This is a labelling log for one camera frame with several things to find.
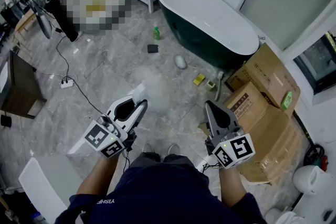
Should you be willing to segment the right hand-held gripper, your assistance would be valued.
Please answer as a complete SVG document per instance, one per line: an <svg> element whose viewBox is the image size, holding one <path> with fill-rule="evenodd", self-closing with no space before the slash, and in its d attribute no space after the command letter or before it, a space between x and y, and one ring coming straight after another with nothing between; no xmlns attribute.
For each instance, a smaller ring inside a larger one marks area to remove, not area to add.
<svg viewBox="0 0 336 224"><path fill-rule="evenodd" d="M205 102L205 116L211 135L206 139L209 155L214 155L222 168L237 166L255 155L250 134L237 126L234 113L214 102Z"/></svg>

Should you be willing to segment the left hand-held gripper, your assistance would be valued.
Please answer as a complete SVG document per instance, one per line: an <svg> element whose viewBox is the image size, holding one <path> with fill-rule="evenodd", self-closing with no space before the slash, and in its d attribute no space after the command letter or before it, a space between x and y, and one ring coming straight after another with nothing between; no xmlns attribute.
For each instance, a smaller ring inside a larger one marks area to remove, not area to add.
<svg viewBox="0 0 336 224"><path fill-rule="evenodd" d="M115 100L107 110L93 120L83 134L84 142L106 158L118 156L123 150L132 150L136 139L135 131L148 108L147 100L134 104L132 95ZM121 128L113 120L124 120Z"/></svg>

